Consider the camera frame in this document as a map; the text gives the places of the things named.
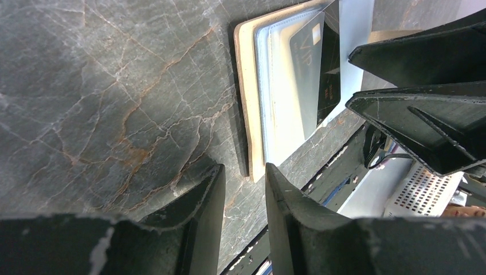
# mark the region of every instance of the card holder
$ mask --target card holder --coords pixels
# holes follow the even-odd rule
[[[305,141],[289,39],[318,12],[304,11],[256,31],[264,156],[275,165]]]
[[[260,99],[258,98],[256,71],[256,30],[301,11],[313,7],[327,6],[330,2],[329,0],[312,0],[251,19],[239,24],[235,28],[236,65],[243,116],[245,119],[246,137],[248,140],[249,174],[251,180],[254,182],[258,181],[265,173]]]

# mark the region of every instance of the gray marble countertop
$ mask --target gray marble countertop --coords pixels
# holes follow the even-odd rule
[[[431,27],[413,19],[422,1],[398,2],[376,0],[375,26]],[[457,1],[430,2],[434,11]],[[295,3],[0,3],[0,211],[140,219],[223,163],[222,270],[266,224],[263,181],[248,178],[233,29]],[[394,6],[397,26],[387,21]],[[303,186],[362,123],[343,112],[281,170]]]

